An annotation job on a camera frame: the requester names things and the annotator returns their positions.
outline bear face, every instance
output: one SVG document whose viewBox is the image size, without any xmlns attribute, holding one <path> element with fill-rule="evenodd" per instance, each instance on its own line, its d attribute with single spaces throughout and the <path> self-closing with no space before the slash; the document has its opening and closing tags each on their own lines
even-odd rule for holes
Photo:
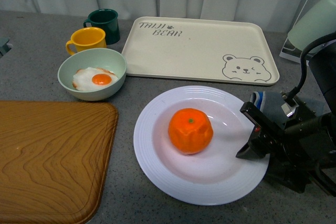
<svg viewBox="0 0 336 224">
<path fill-rule="evenodd" d="M 271 79 L 271 73 L 265 68 L 265 61 L 258 56 L 237 58 L 234 55 L 224 55 L 226 62 L 222 73 L 229 79 L 241 81 L 264 81 Z"/>
</svg>

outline yellow mug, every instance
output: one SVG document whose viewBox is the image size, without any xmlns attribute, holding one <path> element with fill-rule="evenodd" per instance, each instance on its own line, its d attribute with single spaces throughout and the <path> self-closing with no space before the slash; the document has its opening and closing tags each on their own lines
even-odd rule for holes
<svg viewBox="0 0 336 224">
<path fill-rule="evenodd" d="M 70 55 L 75 54 L 75 52 L 70 49 L 70 45 L 72 44 L 74 44 L 77 52 L 90 48 L 107 48 L 105 31 L 98 27 L 86 27 L 79 29 L 71 35 L 71 39 L 65 45 L 65 48 Z"/>
</svg>

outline wood grain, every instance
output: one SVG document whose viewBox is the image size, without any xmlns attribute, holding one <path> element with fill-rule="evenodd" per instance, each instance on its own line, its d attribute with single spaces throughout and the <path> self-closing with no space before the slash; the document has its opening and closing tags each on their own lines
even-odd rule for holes
<svg viewBox="0 0 336 224">
<path fill-rule="evenodd" d="M 0 101 L 0 223 L 85 223 L 118 122 L 108 103 Z"/>
</svg>

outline peeled orange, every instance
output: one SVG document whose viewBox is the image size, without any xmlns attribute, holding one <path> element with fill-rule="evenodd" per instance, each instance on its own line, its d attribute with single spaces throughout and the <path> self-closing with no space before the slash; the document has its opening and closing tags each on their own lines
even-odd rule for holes
<svg viewBox="0 0 336 224">
<path fill-rule="evenodd" d="M 214 131 L 203 111 L 185 108 L 172 116 L 168 134 L 172 144 L 182 153 L 195 154 L 209 145 Z"/>
</svg>

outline light green bowl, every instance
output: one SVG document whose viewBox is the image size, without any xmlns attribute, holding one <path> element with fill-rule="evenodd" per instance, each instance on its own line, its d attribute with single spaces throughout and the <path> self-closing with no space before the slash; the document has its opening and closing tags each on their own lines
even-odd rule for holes
<svg viewBox="0 0 336 224">
<path fill-rule="evenodd" d="M 114 72 L 118 80 L 96 91 L 79 91 L 72 86 L 73 75 L 78 69 L 104 68 Z M 74 97 L 85 101 L 99 101 L 114 95 L 124 84 L 127 62 L 119 52 L 108 48 L 92 48 L 70 56 L 58 69 L 59 83 Z"/>
</svg>

